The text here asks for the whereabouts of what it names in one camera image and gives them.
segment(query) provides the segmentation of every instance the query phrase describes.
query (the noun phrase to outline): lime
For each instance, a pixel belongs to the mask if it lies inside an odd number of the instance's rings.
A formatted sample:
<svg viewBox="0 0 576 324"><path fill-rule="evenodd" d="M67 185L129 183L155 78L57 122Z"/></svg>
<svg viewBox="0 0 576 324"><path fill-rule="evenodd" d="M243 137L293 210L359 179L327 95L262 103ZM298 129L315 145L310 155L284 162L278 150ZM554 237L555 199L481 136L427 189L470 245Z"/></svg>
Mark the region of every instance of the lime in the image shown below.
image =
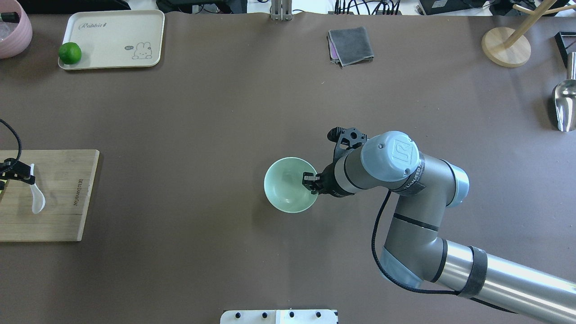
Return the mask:
<svg viewBox="0 0 576 324"><path fill-rule="evenodd" d="M58 56L64 64L76 64L82 58L82 50L80 46L73 42L62 44L58 50Z"/></svg>

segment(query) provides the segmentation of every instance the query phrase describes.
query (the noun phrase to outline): pink container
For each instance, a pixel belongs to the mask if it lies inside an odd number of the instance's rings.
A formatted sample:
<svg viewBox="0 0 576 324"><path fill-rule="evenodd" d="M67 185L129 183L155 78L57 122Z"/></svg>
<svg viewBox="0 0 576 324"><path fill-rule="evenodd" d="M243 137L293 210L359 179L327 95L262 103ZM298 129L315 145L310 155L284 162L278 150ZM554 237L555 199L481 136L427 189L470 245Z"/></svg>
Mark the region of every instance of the pink container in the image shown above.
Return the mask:
<svg viewBox="0 0 576 324"><path fill-rule="evenodd" d="M0 42L0 59L22 53L32 40L32 25L24 9L16 0L0 0L0 12L17 12L20 15L18 27Z"/></svg>

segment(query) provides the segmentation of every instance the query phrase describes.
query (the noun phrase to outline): folded towel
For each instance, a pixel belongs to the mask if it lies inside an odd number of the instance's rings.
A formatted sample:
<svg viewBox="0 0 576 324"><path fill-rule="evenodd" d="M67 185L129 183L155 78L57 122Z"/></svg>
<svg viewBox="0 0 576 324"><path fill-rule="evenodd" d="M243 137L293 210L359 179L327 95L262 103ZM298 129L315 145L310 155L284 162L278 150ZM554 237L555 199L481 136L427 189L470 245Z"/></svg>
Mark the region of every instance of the folded towel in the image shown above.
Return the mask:
<svg viewBox="0 0 576 324"><path fill-rule="evenodd" d="M331 61L342 66L374 58L365 27L329 30L328 47Z"/></svg>

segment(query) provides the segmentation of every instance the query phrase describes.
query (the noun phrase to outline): cutting board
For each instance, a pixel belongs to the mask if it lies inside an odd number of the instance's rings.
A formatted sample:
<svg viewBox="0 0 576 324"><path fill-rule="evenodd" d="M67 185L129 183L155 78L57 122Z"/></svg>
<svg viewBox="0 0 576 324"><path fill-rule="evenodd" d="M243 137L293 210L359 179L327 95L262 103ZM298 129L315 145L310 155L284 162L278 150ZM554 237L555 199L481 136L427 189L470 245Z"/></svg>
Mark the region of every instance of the cutting board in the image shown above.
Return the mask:
<svg viewBox="0 0 576 324"><path fill-rule="evenodd" d="M16 157L0 150L0 160ZM97 150L23 150L20 161L34 166L46 206L32 213L30 185L8 180L0 193L0 241L80 241L94 184Z"/></svg>

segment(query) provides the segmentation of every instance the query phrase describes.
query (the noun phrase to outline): brown table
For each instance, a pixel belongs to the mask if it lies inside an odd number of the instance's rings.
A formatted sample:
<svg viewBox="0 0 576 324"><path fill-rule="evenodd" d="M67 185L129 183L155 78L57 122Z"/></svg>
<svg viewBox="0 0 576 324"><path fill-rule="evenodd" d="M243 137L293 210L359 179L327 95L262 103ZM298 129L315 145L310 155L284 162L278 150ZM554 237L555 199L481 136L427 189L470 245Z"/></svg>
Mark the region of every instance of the brown table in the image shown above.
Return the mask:
<svg viewBox="0 0 576 324"><path fill-rule="evenodd" d="M268 166L324 168L334 126L404 131L467 171L442 237L576 281L576 134L548 106L566 73L553 36L573 18L539 21L529 62L506 69L480 39L516 18L170 13L155 67L72 72L56 64L67 19L32 16L30 47L0 61L1 117L25 149L100 150L98 183L81 242L0 244L0 322L208 324L292 307L336 308L341 323L536 323L385 281L370 253L384 189L275 210ZM361 25L374 61L329 63L327 31Z"/></svg>

